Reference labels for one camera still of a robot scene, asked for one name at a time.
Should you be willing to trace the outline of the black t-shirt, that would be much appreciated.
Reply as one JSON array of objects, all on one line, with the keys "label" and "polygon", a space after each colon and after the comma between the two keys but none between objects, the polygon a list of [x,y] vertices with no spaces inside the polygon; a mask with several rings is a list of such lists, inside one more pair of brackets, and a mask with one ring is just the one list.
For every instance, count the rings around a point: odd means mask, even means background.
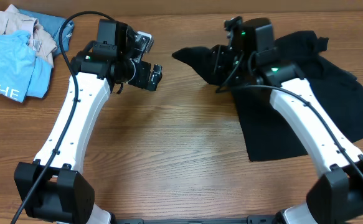
[{"label": "black t-shirt", "polygon": [[[282,59],[292,60],[304,72],[311,89],[334,124],[350,142],[363,139],[363,86],[357,78],[324,57],[328,38],[312,30],[297,31],[275,40]],[[232,93],[252,162],[306,155],[289,124],[269,103],[270,90]]]}]

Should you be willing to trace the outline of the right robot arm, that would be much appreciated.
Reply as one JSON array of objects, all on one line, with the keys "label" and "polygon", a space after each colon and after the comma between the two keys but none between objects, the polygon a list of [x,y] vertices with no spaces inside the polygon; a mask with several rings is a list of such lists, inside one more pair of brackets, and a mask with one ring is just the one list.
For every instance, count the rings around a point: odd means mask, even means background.
[{"label": "right robot arm", "polygon": [[341,133],[315,97],[303,71],[280,58],[266,17],[224,22],[229,44],[224,82],[217,92],[269,89],[270,104],[288,122],[316,168],[306,200],[275,215],[249,216],[250,223],[346,223],[363,215],[363,152]]}]

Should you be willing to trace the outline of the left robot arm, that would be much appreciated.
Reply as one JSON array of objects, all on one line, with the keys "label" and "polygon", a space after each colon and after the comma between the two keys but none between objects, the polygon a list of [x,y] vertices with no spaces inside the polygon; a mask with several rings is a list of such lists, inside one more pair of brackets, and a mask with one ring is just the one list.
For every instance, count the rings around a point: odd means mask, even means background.
[{"label": "left robot arm", "polygon": [[95,191],[83,177],[87,145],[103,105],[124,85],[155,91],[162,77],[158,64],[143,61],[151,34],[105,17],[97,38],[67,60],[71,76],[54,127],[31,163],[20,162],[14,181],[19,212],[55,223],[114,223],[113,213],[95,203]]}]

